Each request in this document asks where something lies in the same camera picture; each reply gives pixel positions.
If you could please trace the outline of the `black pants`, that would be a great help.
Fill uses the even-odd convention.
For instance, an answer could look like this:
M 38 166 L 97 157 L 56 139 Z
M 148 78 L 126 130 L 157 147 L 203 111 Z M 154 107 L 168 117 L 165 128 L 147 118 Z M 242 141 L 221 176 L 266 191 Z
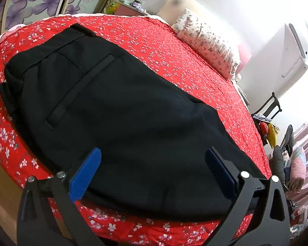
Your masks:
M 205 162 L 210 147 L 262 177 L 214 108 L 79 24 L 13 56 L 4 76 L 14 126 L 50 171 L 101 150 L 85 192 L 97 205 L 171 221 L 220 218 L 231 201 Z

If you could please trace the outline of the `dark grey padded jacket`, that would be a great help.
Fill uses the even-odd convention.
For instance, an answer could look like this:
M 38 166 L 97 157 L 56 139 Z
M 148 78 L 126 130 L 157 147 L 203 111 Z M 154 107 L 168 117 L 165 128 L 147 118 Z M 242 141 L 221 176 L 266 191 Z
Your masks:
M 284 160 L 283 153 L 286 152 L 291 157 L 294 147 L 293 126 L 290 124 L 286 130 L 285 136 L 280 146 L 275 146 L 272 159 L 269 161 L 272 175 L 276 175 L 282 184 L 286 184 L 286 175 L 284 171 L 287 161 Z

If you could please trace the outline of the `pink bundle of fabric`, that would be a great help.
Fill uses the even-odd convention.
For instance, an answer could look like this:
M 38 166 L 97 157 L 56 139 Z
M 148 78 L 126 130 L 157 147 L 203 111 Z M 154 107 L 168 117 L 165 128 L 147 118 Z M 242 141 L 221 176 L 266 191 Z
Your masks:
M 289 192 L 299 192 L 306 179 L 307 159 L 303 147 L 293 149 L 288 165 L 285 167 L 286 186 Z

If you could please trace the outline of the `clothes pile on chair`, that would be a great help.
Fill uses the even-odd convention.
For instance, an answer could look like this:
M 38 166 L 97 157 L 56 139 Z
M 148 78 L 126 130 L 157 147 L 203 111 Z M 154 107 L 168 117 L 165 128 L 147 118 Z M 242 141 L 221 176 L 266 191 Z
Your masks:
M 265 117 L 263 114 L 253 114 L 252 119 L 263 145 L 269 144 L 273 149 L 278 144 L 279 128 L 272 123 L 270 118 Z

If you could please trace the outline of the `white air conditioner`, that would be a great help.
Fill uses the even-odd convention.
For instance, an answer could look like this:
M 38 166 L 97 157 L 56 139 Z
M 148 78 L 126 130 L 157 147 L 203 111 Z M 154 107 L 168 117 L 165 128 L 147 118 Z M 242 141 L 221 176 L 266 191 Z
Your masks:
M 289 23 L 284 28 L 284 43 L 280 72 L 282 78 L 292 76 L 306 71 L 306 53 L 294 26 Z

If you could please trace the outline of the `floral white pillow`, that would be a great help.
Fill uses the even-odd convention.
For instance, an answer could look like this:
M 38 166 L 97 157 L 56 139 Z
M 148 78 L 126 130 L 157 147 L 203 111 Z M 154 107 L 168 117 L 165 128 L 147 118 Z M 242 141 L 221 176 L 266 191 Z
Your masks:
M 177 37 L 188 44 L 198 55 L 226 80 L 234 79 L 241 64 L 239 47 L 215 25 L 208 24 L 188 8 L 172 25 Z

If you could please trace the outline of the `red floral bedspread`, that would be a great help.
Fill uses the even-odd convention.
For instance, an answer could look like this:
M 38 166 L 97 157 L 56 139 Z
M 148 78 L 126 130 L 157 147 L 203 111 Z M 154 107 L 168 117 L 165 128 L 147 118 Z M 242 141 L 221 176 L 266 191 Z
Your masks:
M 0 83 L 4 66 L 16 53 L 40 45 L 74 23 L 124 48 L 163 78 L 214 107 L 226 131 L 266 176 L 271 176 L 260 135 L 240 95 L 159 17 L 120 17 L 104 14 L 58 16 L 17 24 L 0 36 Z M 26 178 L 53 175 L 27 149 L 0 96 L 0 225 L 16 240 L 18 203 Z M 219 220 L 181 223 L 139 218 L 105 207 L 76 202 L 93 232 L 132 245 L 202 245 Z

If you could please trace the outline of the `beige headboard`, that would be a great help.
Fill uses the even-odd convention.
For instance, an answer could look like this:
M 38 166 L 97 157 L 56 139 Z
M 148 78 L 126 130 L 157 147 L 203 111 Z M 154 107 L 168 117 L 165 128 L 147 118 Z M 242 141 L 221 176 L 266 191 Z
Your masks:
M 172 26 L 184 9 L 192 9 L 194 0 L 167 0 L 157 15 L 169 26 Z

